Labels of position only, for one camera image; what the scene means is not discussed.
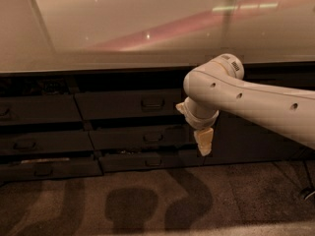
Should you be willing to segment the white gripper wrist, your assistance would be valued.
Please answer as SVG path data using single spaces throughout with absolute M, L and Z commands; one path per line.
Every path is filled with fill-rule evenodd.
M 176 109 L 185 117 L 186 122 L 196 131 L 194 138 L 198 150 L 202 156 L 207 156 L 212 151 L 214 129 L 212 127 L 220 112 L 216 109 L 208 109 L 190 97 L 176 105 Z

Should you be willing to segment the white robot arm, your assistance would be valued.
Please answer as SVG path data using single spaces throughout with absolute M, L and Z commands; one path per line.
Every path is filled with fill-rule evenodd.
M 314 90 L 248 83 L 243 78 L 241 61 L 228 53 L 185 76 L 186 98 L 176 109 L 194 129 L 201 155 L 212 151 L 213 125 L 221 111 L 315 148 Z

